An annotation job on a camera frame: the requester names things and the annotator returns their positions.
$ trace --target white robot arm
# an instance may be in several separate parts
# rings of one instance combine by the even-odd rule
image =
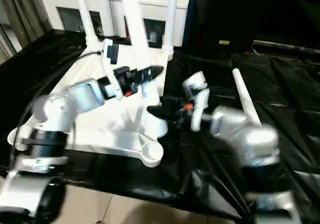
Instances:
[[[124,96],[138,92],[139,85],[150,82],[163,70],[151,66],[142,70],[120,67],[114,76]],[[88,79],[66,87],[45,98],[36,114],[41,122],[23,140],[27,150],[16,159],[0,194],[0,223],[50,223],[60,212],[66,192],[59,177],[68,158],[64,156],[68,133],[77,115],[102,106],[119,90],[108,77]]]

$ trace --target cable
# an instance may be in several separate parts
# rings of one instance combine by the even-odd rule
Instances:
[[[79,56],[79,57],[76,57],[79,55],[79,52],[74,52],[72,55],[70,56],[67,56],[66,58],[63,58],[60,63],[67,63],[67,62],[71,62],[73,58],[76,57],[76,59],[74,60],[75,62],[84,58],[84,57],[87,57],[87,56],[90,56],[90,55],[93,55],[93,54],[97,54],[97,55],[101,55],[101,51],[95,51],[95,52],[89,52],[89,53],[86,53],[82,56]],[[19,133],[20,133],[20,129],[21,129],[21,126],[23,125],[24,121],[25,121],[25,118],[27,116],[27,114],[29,113],[30,111],[30,108],[32,107],[32,103],[34,103],[40,96],[40,94],[44,91],[44,89],[54,80],[56,79],[58,76],[60,76],[63,72],[66,72],[70,66],[72,66],[74,64],[74,62],[71,64],[71,65],[63,65],[60,69],[58,69],[56,72],[54,72],[52,75],[50,75],[47,80],[45,81],[45,83],[38,89],[38,91],[33,95],[30,103],[26,106],[26,108],[24,109],[22,115],[21,115],[21,118],[18,122],[18,126],[17,126],[17,129],[16,129],[16,132],[15,132],[15,135],[14,135],[14,140],[13,140],[13,144],[12,144],[12,147],[11,147],[11,152],[10,152],[10,160],[9,160],[9,170],[11,170],[15,164],[15,153],[16,153],[16,144],[17,144],[17,139],[18,139],[18,136],[19,136]]]
[[[254,45],[251,45],[252,51],[257,55],[260,56],[260,54],[254,49]]]

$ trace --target gray curtain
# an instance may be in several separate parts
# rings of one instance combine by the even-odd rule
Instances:
[[[2,0],[16,38],[22,48],[51,29],[41,0]]]

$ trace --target black plastic sheet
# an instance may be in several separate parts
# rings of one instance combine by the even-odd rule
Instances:
[[[0,65],[2,176],[7,174],[9,161],[7,135],[32,95],[52,72],[66,65],[62,59],[80,55],[84,49],[83,34],[51,31]],[[205,60],[176,52],[168,63],[164,93],[183,97],[182,81],[203,71],[210,88],[208,111],[218,105],[241,109],[233,68],[240,69],[261,121],[278,130],[281,157],[303,222],[320,222],[320,65],[269,56]],[[164,157],[155,168],[134,158],[67,150],[70,162],[65,178],[78,186],[196,213],[250,219],[251,203],[244,199],[246,182],[224,142],[205,132],[194,135],[188,128],[174,126],[159,141]]]

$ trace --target white base stand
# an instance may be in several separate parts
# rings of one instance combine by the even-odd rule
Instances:
[[[162,96],[169,53],[163,49],[149,48],[152,65],[163,66],[164,70],[155,79],[159,96]],[[137,68],[135,53],[132,46],[119,45],[118,61],[111,65],[113,69],[128,66]],[[60,92],[64,87],[89,78],[101,78],[104,76],[100,64],[100,57],[90,55],[75,62],[58,82],[52,93]],[[140,123],[143,109],[143,97],[141,90],[138,93],[124,97],[118,101],[115,98],[92,111],[80,114],[76,119],[75,143],[73,135],[70,135],[66,149],[112,154],[141,159],[147,167],[157,166],[163,156],[163,148],[153,138],[141,134]],[[20,131],[17,140],[17,149],[24,147],[19,144],[21,138],[27,138],[37,120],[32,116]],[[8,136],[8,142],[13,143],[15,130]]]

